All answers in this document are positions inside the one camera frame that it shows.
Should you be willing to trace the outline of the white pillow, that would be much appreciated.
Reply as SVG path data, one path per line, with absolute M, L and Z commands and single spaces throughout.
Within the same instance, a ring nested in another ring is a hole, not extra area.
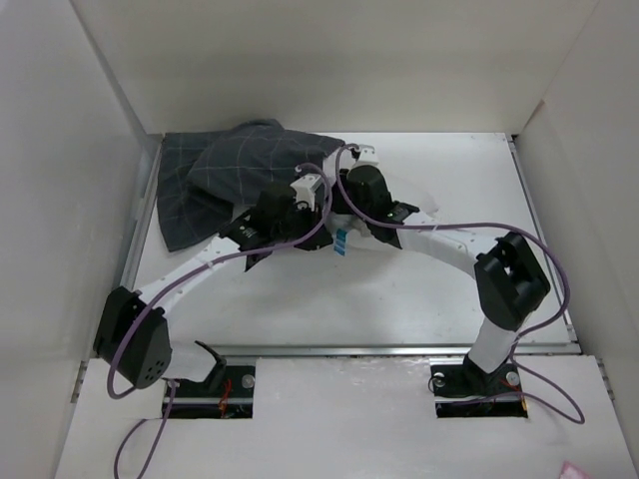
M 396 200 L 378 166 L 374 148 L 347 144 L 324 163 L 332 206 L 325 227 L 336 250 L 348 245 L 375 250 L 383 244 L 433 256 L 437 226 L 415 205 Z

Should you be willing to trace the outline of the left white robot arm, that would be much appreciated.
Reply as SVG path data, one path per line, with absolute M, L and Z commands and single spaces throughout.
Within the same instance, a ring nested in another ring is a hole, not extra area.
M 113 398 L 116 376 L 132 389 L 159 380 L 189 381 L 205 396 L 223 386 L 225 361 L 202 341 L 178 341 L 172 331 L 177 304 L 214 275 L 245 272 L 278 249 L 309 247 L 327 240 L 324 227 L 331 207 L 330 184 L 307 174 L 289 185 L 271 184 L 204 248 L 154 282 L 130 290 L 123 285 L 107 296 L 94 352 L 109 365 L 107 391 Z

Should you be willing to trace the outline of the dark grey checked pillowcase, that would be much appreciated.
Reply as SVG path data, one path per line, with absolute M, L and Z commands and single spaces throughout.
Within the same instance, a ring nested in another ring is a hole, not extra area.
M 225 227 L 236 207 L 253 206 L 270 183 L 291 183 L 301 164 L 324 166 L 345 141 L 257 119 L 228 130 L 169 133 L 162 143 L 157 215 L 168 252 Z

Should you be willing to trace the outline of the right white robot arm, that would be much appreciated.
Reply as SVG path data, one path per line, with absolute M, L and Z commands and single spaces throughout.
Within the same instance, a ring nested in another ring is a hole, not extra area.
M 524 234 L 493 238 L 469 229 L 438 227 L 418 207 L 395 201 L 382 173 L 371 165 L 341 169 L 333 194 L 333 210 L 357 216 L 375 240 L 426 254 L 475 280 L 484 319 L 464 357 L 462 380 L 476 393 L 494 386 L 516 333 L 550 291 Z

